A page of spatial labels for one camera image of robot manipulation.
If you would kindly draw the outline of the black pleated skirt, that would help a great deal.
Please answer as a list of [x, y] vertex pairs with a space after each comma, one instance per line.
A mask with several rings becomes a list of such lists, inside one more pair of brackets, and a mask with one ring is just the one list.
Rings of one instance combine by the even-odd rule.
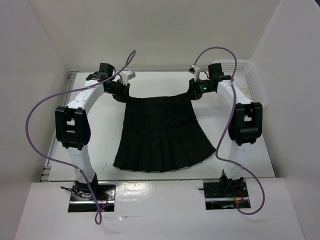
[[211, 157], [216, 148], [198, 123], [192, 100], [187, 92], [120, 98], [125, 111], [113, 166], [134, 172], [169, 172]]

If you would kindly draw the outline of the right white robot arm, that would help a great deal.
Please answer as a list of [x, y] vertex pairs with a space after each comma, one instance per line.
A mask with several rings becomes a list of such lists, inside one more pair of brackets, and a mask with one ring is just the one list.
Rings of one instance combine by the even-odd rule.
[[[190, 81], [190, 89], [197, 98], [203, 94], [218, 93], [231, 108], [231, 114], [218, 141], [215, 157], [228, 164], [231, 169], [223, 170], [219, 178], [219, 192], [224, 197], [233, 197], [244, 187], [244, 172], [247, 170], [246, 162], [251, 146], [262, 135], [263, 106], [260, 102], [253, 102], [236, 86], [234, 81], [235, 71], [232, 75], [225, 75], [220, 63], [208, 66], [207, 79], [200, 79], [202, 70], [192, 65], [189, 70], [194, 74]], [[227, 159], [219, 156], [219, 149], [225, 135], [231, 140], [230, 153]]]

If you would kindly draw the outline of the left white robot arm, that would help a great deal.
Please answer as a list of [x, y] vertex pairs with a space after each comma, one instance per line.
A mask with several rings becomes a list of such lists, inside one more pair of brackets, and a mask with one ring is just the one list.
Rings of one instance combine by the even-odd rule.
[[118, 76], [119, 79], [115, 79], [114, 66], [101, 63], [99, 70], [85, 79], [84, 89], [66, 106], [59, 106], [55, 110], [56, 139], [68, 152], [75, 168], [74, 191], [81, 192], [88, 200], [97, 198], [100, 193], [88, 151], [91, 138], [88, 113], [102, 94], [123, 95], [129, 80], [135, 78], [136, 73], [124, 69]]

